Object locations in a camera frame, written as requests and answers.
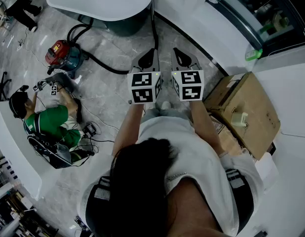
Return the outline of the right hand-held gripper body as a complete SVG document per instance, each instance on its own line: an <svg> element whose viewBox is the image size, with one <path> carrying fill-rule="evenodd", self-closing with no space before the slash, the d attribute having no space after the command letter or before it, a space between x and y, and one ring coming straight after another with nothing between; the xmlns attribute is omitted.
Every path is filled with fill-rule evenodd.
<svg viewBox="0 0 305 237"><path fill-rule="evenodd" d="M180 101L200 101L204 93L204 71L194 63L190 67L176 66L171 72L172 84Z"/></svg>

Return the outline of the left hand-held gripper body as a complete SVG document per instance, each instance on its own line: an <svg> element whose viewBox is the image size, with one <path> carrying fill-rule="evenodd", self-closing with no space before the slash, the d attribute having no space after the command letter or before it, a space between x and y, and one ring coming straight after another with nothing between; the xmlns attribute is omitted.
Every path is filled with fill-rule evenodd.
<svg viewBox="0 0 305 237"><path fill-rule="evenodd" d="M147 69L133 66L127 82L133 104L155 103L162 89L162 74L158 65Z"/></svg>

